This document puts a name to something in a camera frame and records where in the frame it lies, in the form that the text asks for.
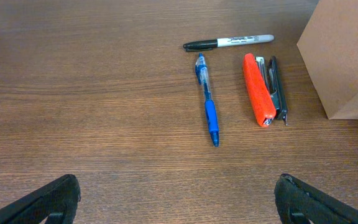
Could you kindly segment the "black sharpie marker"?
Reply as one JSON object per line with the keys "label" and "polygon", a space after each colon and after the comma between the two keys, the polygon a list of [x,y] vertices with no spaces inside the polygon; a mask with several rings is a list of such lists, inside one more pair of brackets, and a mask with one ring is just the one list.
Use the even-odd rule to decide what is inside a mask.
{"label": "black sharpie marker", "polygon": [[189,42],[183,44],[183,48],[186,52],[198,52],[213,50],[220,47],[232,47],[237,45],[250,45],[250,44],[263,44],[274,40],[274,36],[267,35],[252,35],[252,36],[241,36],[241,37],[227,37],[218,38],[211,40],[201,40],[195,42]]}

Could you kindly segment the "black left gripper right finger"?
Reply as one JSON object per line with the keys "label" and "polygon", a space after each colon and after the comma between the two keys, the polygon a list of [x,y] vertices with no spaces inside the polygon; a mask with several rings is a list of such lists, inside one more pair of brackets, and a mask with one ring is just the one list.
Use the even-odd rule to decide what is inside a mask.
{"label": "black left gripper right finger", "polygon": [[358,210],[290,174],[279,177],[274,195],[282,223],[358,223]]}

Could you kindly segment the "brown cardboard box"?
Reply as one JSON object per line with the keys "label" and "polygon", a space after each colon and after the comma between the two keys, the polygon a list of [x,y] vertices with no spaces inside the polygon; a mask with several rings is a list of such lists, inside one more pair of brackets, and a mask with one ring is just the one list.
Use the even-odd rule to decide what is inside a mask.
{"label": "brown cardboard box", "polygon": [[297,47],[329,119],[358,119],[358,0],[320,0]]}

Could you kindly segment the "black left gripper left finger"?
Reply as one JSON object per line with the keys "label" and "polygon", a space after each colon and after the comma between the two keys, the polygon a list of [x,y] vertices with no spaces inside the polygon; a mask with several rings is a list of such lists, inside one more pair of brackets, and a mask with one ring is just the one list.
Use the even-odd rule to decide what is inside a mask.
{"label": "black left gripper left finger", "polygon": [[0,223],[72,224],[80,199],[77,178],[66,174],[0,209]]}

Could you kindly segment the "orange black stapler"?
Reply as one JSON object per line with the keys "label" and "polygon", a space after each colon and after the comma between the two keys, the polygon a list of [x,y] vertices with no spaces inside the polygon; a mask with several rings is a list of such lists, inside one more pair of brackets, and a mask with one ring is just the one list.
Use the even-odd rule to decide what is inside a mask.
{"label": "orange black stapler", "polygon": [[256,122],[261,127],[274,120],[288,124],[288,106],[276,57],[267,62],[264,57],[244,55],[242,69],[247,93]]}

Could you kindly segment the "blue ballpoint pen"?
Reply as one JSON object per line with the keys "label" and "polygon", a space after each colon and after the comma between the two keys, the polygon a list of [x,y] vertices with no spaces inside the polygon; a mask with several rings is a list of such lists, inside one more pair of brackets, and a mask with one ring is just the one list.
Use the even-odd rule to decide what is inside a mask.
{"label": "blue ballpoint pen", "polygon": [[209,83],[209,73],[205,57],[199,53],[195,63],[195,73],[199,85],[202,87],[204,96],[204,110],[206,115],[206,122],[208,125],[208,132],[211,137],[212,144],[215,147],[219,146],[219,124],[216,107],[214,105],[211,87]]}

